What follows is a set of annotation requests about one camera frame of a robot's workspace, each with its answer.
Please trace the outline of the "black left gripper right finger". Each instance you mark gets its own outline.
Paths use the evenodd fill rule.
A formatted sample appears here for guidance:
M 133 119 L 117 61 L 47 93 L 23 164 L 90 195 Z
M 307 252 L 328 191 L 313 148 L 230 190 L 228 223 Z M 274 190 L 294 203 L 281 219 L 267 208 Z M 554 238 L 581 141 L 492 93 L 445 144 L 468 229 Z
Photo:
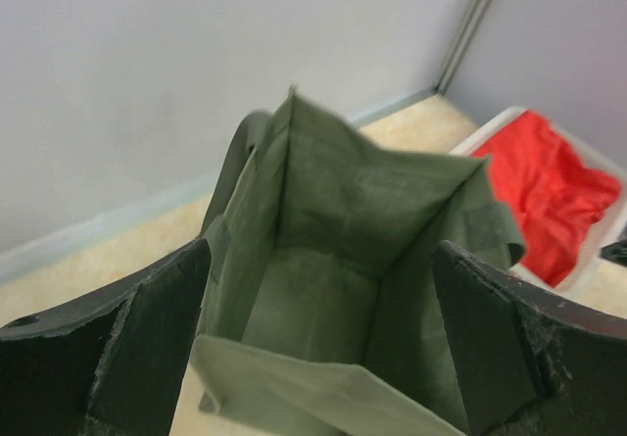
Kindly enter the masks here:
M 626 321 L 450 241 L 432 270 L 472 435 L 623 435 Z

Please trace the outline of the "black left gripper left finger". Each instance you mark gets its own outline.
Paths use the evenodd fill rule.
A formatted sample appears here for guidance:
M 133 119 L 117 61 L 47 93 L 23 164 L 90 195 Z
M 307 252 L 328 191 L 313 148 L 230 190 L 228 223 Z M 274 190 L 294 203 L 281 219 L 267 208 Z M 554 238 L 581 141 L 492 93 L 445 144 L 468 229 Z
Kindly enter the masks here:
M 211 260 L 197 239 L 2 326 L 2 434 L 169 434 Z

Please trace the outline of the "green canvas bag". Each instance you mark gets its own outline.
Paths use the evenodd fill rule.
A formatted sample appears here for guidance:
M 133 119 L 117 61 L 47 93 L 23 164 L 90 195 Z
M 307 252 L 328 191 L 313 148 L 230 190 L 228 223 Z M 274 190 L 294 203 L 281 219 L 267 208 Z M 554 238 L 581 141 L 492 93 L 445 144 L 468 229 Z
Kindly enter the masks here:
M 280 435 L 465 434 L 431 256 L 524 255 L 487 167 L 384 149 L 296 93 L 248 116 L 201 229 L 201 411 Z

